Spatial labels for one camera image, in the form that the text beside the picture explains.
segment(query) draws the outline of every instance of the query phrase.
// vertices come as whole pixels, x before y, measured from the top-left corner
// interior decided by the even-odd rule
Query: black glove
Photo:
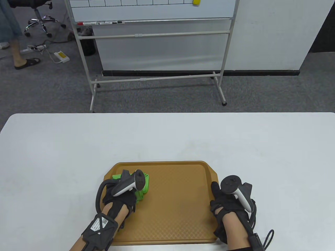
[[[107,190],[106,190],[106,195],[103,198],[103,204],[107,205],[108,203],[113,202],[113,206],[109,210],[108,216],[115,219],[116,216],[121,211],[121,208],[123,205],[126,205],[129,210],[129,213],[126,217],[128,217],[131,212],[135,212],[135,206],[136,206],[136,195],[135,195],[136,190],[135,189],[132,189],[131,191],[126,191],[125,193],[119,196],[112,196],[112,190],[119,182],[120,182],[120,179],[108,179],[108,180],[104,180],[101,183],[98,189],[98,193],[96,195],[96,199],[95,199],[95,208],[96,208],[97,213],[101,213],[100,199],[101,199],[101,194],[105,186],[107,187]]]
[[[113,202],[113,207],[111,209],[116,210],[115,206],[119,205],[118,207],[120,207],[120,209],[118,211],[121,210],[121,207],[123,205],[126,205],[129,213],[127,215],[127,217],[130,215],[131,212],[135,212],[135,206],[136,206],[136,195],[135,195],[135,189],[132,189],[131,191],[126,191],[123,194],[119,195],[119,196],[112,196],[112,190],[113,188],[120,182],[120,179],[113,179],[113,180],[109,180],[111,183],[107,183],[106,185],[106,195],[103,198],[103,204],[107,205],[108,203]]]
[[[242,215],[242,217],[245,217],[246,220],[249,221],[249,215],[245,211],[240,201],[235,199],[234,195],[225,194],[221,191],[220,186],[217,182],[215,181],[212,182],[211,189],[212,189],[212,193],[215,198],[215,200],[210,201],[211,212],[213,213],[213,215],[216,217],[216,220],[217,220],[217,228],[214,234],[222,242],[227,244],[227,234],[224,229],[222,218],[227,213],[239,211],[239,215]],[[221,209],[221,211],[216,215],[215,210],[221,207],[223,207],[223,209]]]

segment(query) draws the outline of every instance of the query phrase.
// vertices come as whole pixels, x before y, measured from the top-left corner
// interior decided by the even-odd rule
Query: gray carpet
[[[53,0],[54,8],[40,9],[62,20],[63,0]],[[34,12],[16,8],[14,13],[26,26]],[[48,24],[57,36],[66,40],[68,30],[59,24]],[[42,43],[47,37],[39,27],[22,37],[21,47]],[[0,60],[0,129],[14,113],[88,112],[91,94],[75,42],[53,44],[50,52],[62,50],[70,58],[65,64],[54,64],[47,54],[38,66],[17,71],[11,58]],[[10,55],[0,51],[0,57]],[[87,58],[93,74],[100,74],[99,55]],[[164,80],[146,83],[115,84],[98,93],[96,112],[335,112],[335,53],[309,54],[298,77],[225,77],[224,94],[228,106],[223,107],[217,90],[208,79]]]

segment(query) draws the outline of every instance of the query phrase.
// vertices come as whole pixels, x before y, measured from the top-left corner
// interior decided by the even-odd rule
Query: brown plastic tray
[[[141,169],[149,174],[149,191],[125,221],[113,245],[213,243],[217,226],[210,212],[210,184],[217,174],[203,161],[117,163],[105,175]]]

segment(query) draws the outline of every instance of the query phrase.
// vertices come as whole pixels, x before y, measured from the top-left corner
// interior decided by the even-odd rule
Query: chair base
[[[52,34],[48,33],[48,29],[47,29],[47,27],[45,26],[44,23],[46,23],[46,22],[60,23],[60,21],[58,21],[57,19],[55,19],[51,16],[44,16],[42,18],[37,9],[34,9],[34,11],[35,11],[37,19],[32,18],[28,21],[28,26],[24,29],[24,35],[26,37],[30,37],[30,33],[28,32],[28,29],[39,23],[42,26],[42,29],[43,29],[44,33],[47,35],[47,37],[52,37]],[[61,27],[65,29],[66,25],[61,23]]]

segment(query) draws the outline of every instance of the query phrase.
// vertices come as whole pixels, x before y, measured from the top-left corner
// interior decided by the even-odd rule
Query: label sticker
[[[108,220],[105,219],[104,217],[102,217],[102,225],[103,225],[103,228],[105,228],[105,226],[107,225],[108,223]],[[93,223],[93,225],[91,226],[91,230],[93,231],[98,231],[100,230],[100,219],[96,219],[95,222]]]

